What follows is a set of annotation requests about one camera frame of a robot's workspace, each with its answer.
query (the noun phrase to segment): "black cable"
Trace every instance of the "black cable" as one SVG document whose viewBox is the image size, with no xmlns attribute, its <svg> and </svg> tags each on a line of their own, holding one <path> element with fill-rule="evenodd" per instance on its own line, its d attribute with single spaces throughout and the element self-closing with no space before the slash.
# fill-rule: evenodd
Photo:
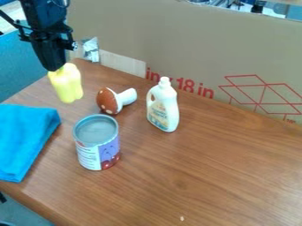
<svg viewBox="0 0 302 226">
<path fill-rule="evenodd" d="M 64 8 L 64 9 L 68 8 L 71 5 L 71 0 L 67 0 L 67 5 L 58 4 L 56 3 L 56 0 L 51 0 L 51 2 L 55 4 L 57 7 Z"/>
</svg>

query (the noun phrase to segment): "white mushroom stem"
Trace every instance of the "white mushroom stem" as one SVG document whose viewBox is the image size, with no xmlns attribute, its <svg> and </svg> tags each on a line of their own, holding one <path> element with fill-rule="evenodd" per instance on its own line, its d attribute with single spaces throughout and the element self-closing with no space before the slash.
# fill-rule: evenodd
<svg viewBox="0 0 302 226">
<path fill-rule="evenodd" d="M 138 94 L 134 88 L 129 88 L 123 93 L 117 94 L 117 98 L 123 105 L 128 105 L 136 101 Z"/>
</svg>

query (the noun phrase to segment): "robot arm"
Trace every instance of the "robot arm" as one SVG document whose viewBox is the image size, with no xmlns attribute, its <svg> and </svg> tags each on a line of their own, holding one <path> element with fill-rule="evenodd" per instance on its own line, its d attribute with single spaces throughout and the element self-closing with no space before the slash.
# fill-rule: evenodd
<svg viewBox="0 0 302 226">
<path fill-rule="evenodd" d="M 77 48 L 72 38 L 72 28 L 67 26 L 67 4 L 64 0 L 19 0 L 28 26 L 14 21 L 0 10 L 0 17 L 19 30 L 22 41 L 31 42 L 43 67 L 54 72 L 66 63 L 65 50 Z"/>
</svg>

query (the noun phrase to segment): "detergent bottle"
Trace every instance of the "detergent bottle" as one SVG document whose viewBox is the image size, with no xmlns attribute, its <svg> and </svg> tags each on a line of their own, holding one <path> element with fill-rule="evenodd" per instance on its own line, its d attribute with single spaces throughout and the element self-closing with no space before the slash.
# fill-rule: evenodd
<svg viewBox="0 0 302 226">
<path fill-rule="evenodd" d="M 165 132 L 174 132 L 178 127 L 177 92 L 168 77 L 161 77 L 147 93 L 147 120 Z"/>
</svg>

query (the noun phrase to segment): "yellow object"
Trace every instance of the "yellow object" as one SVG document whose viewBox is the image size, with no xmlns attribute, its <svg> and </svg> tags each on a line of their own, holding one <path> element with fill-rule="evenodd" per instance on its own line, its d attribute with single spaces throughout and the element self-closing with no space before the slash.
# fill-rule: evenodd
<svg viewBox="0 0 302 226">
<path fill-rule="evenodd" d="M 80 72 L 75 64 L 66 63 L 57 71 L 49 72 L 48 76 L 62 102 L 71 103 L 83 97 Z"/>
</svg>

